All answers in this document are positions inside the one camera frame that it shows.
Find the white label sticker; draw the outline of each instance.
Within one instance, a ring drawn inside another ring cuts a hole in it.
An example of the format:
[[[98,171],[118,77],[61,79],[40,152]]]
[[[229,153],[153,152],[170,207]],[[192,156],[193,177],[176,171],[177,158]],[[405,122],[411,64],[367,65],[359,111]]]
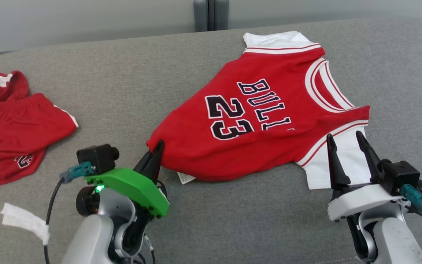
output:
[[[190,175],[188,175],[188,174],[184,174],[184,173],[181,173],[181,172],[177,172],[177,174],[179,175],[179,178],[180,178],[180,181],[182,182],[182,185],[183,184],[186,184],[186,183],[188,183],[188,182],[191,182],[191,181],[193,181],[194,179],[196,179],[195,177],[193,177],[193,176],[190,176]]]

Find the elastic waistband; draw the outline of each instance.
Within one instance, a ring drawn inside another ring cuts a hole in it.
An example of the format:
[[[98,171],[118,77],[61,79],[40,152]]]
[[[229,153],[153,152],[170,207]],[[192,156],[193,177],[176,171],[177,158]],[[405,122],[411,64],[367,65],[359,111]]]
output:
[[[16,108],[26,107],[27,105],[40,102],[41,100],[47,100],[45,95],[42,93],[30,95],[29,97],[19,100],[8,100],[5,102],[0,102],[0,110],[13,110]]]

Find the clothing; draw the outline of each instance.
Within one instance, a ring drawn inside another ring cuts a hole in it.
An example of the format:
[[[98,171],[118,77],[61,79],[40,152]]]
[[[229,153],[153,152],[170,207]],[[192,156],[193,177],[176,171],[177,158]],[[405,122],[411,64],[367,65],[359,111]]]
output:
[[[34,173],[45,148],[78,127],[74,117],[44,95],[28,93],[21,72],[0,74],[0,185]]]
[[[299,32],[246,33],[244,40],[243,55],[151,135],[151,151],[165,142],[162,165],[217,181],[296,162],[310,189],[329,188],[325,139],[332,133],[352,183],[368,182],[355,131],[364,132],[370,107],[354,107],[342,95],[320,44]]]

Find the green led light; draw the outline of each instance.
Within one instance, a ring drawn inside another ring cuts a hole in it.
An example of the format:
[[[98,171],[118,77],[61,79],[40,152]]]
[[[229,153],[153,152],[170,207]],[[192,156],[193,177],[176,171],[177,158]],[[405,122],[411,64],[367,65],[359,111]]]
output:
[[[99,185],[99,186],[95,187],[95,192],[100,193],[100,191],[102,191],[103,188],[105,188],[105,186]]]

